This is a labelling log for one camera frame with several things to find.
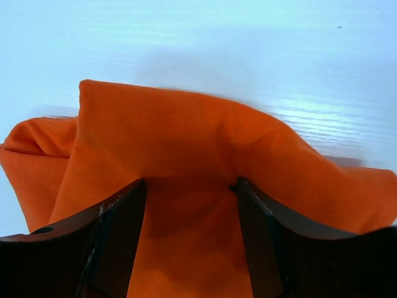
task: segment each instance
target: orange cloth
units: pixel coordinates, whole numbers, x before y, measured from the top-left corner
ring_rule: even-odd
[[[78,118],[17,125],[0,162],[30,230],[145,178],[129,297],[251,296],[236,198],[228,190],[238,176],[339,229],[368,232],[397,216],[391,171],[340,168],[250,107],[97,81],[83,81],[80,92]]]

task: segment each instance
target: white wood grain surface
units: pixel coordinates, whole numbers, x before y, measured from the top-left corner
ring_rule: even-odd
[[[397,2],[0,2],[0,133],[75,114],[85,78],[230,97],[325,155],[397,170]],[[4,174],[0,235],[26,232]]]

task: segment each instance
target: orange fabric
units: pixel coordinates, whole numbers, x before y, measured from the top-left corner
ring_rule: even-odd
[[[78,118],[19,124],[0,148],[30,230],[145,178],[129,297],[250,297],[235,195],[244,176],[318,222],[352,231],[397,216],[391,171],[340,168],[279,120],[236,102],[83,81]]]

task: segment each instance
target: cloth fold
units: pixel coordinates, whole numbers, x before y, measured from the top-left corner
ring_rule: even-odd
[[[235,195],[244,176],[322,224],[397,216],[393,172],[341,168],[289,126],[219,97],[85,80],[76,118],[31,119],[0,147],[30,231],[148,185],[129,297],[250,297]]]

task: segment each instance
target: white table surface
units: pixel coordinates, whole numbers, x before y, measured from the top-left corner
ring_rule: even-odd
[[[0,2],[0,134],[85,78],[226,96],[321,153],[397,170],[397,1]],[[0,174],[0,236],[27,232]]]

